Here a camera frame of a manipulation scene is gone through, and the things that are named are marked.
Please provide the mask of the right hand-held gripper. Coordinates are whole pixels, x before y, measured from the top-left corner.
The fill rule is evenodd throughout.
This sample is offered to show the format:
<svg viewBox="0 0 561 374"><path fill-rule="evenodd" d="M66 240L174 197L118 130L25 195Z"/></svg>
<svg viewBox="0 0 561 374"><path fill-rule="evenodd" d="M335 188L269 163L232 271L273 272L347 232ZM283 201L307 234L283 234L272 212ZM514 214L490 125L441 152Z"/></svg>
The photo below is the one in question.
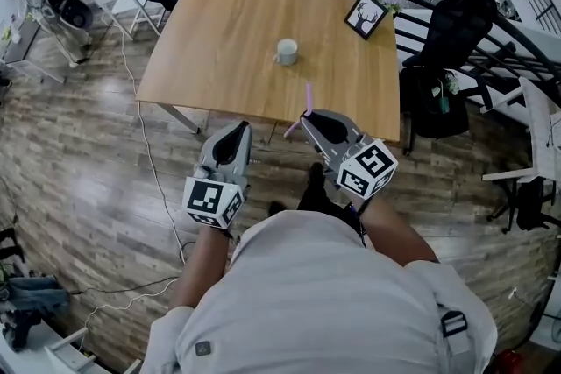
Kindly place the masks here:
<svg viewBox="0 0 561 374"><path fill-rule="evenodd" d="M397 159L381 139L360 133L348 116L314 109L300 120L323 155L327 180L337 189L367 200L392 179Z"/></svg>

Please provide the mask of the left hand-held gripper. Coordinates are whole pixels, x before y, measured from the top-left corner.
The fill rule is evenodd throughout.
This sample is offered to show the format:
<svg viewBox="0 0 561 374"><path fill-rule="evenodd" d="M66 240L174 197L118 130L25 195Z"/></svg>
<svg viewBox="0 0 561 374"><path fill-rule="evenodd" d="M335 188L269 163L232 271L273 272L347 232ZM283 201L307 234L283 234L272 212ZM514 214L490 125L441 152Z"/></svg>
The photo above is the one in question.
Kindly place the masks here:
<svg viewBox="0 0 561 374"><path fill-rule="evenodd" d="M246 200L245 172L252 126L237 121L216 131L202 147L200 162L185 181L182 207L199 224L229 230Z"/></svg>

